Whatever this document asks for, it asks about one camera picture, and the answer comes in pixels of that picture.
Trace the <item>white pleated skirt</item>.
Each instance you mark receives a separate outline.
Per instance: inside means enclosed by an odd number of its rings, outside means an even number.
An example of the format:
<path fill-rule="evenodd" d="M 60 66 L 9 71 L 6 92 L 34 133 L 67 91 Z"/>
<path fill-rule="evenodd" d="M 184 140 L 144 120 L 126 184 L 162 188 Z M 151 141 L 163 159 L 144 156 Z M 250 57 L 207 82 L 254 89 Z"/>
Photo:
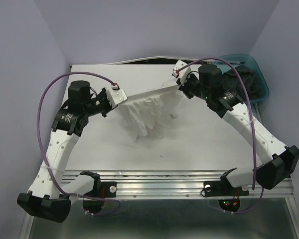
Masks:
<path fill-rule="evenodd" d="M 176 107 L 182 98 L 176 80 L 170 79 L 158 89 L 128 96 L 116 112 L 131 140 L 160 139 L 178 117 Z"/>

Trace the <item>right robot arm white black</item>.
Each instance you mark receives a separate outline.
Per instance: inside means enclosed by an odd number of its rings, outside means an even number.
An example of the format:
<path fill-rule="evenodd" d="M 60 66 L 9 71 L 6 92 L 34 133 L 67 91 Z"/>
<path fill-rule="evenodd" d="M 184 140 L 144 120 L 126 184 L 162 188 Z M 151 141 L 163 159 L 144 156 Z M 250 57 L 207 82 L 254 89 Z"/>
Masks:
<path fill-rule="evenodd" d="M 289 177 L 299 160 L 299 148 L 287 146 L 271 134 L 253 115 L 247 98 L 226 87 L 221 70 L 215 65 L 202 65 L 198 77 L 189 66 L 174 66 L 172 75 L 178 89 L 189 99 L 204 100 L 210 110 L 231 125 L 252 147 L 253 166 L 235 167 L 225 172 L 211 190 L 231 194 L 237 188 L 259 184 L 271 190 Z"/>

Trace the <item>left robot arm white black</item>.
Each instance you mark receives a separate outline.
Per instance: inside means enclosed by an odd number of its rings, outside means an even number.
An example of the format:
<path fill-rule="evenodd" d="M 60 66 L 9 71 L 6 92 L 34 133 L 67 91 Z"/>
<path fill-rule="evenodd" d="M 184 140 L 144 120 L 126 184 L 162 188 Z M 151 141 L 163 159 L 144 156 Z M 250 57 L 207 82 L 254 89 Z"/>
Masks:
<path fill-rule="evenodd" d="M 48 149 L 38 174 L 26 193 L 20 193 L 17 204 L 29 215 L 62 223 L 69 215 L 71 206 L 78 198 L 101 201 L 105 190 L 100 175 L 82 171 L 77 179 L 61 186 L 62 177 L 70 154 L 82 135 L 89 117 L 107 113 L 126 100 L 118 85 L 93 92 L 87 81 L 74 81 L 68 88 L 68 99 L 56 114 L 50 134 Z"/>

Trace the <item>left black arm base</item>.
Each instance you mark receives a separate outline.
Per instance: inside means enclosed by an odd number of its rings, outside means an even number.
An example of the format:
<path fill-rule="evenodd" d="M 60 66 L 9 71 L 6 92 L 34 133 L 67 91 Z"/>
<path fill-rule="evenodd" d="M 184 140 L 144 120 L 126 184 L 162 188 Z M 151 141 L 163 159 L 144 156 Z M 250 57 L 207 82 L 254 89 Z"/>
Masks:
<path fill-rule="evenodd" d="M 92 171 L 82 171 L 80 175 L 89 176 L 94 179 L 93 188 L 90 192 L 87 192 L 85 195 L 89 197 L 98 197 L 98 198 L 115 198 L 117 190 L 117 182 L 115 181 L 101 181 L 100 174 Z M 100 215 L 101 210 L 105 205 L 104 201 L 83 201 L 83 209 L 87 214 L 91 216 Z"/>

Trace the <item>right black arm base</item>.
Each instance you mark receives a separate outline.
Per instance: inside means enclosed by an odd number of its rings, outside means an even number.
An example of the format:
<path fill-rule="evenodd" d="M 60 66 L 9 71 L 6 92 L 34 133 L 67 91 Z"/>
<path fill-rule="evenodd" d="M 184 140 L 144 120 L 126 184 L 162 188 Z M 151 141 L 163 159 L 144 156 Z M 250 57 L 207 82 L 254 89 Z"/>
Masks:
<path fill-rule="evenodd" d="M 218 203 L 222 210 L 225 212 L 236 213 L 240 208 L 240 197 L 249 196 L 249 189 L 240 187 L 233 187 L 226 178 L 229 173 L 236 170 L 231 169 L 221 175 L 219 180 L 216 181 L 204 181 L 203 188 L 200 191 L 200 195 L 204 198 L 208 197 L 222 197 Z"/>

